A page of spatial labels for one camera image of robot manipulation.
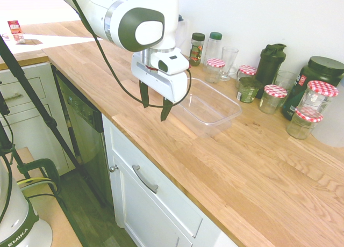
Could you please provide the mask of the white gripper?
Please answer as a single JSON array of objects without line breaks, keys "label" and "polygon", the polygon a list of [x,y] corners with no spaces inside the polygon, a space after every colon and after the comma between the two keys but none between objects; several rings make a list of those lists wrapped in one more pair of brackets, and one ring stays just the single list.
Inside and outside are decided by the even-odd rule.
[{"label": "white gripper", "polygon": [[163,71],[150,70],[141,62],[139,52],[133,54],[131,70],[132,74],[140,80],[139,89],[144,108],[149,106],[148,87],[164,97],[160,121],[165,121],[173,107],[173,103],[180,101],[187,93],[188,77],[186,73],[167,75]]}]

